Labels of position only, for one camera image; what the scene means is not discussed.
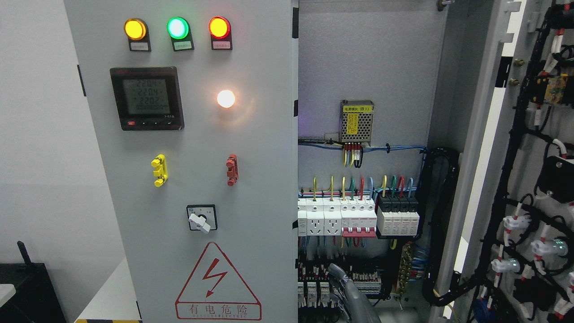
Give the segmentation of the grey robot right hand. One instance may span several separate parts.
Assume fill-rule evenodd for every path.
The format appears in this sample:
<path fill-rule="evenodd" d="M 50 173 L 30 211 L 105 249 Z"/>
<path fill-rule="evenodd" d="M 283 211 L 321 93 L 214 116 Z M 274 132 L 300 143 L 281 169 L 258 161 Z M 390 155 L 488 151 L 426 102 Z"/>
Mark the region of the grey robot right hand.
<path fill-rule="evenodd" d="M 371 302 L 359 291 L 342 268 L 332 263 L 327 271 L 336 304 L 346 317 L 347 323 L 381 322 Z"/>

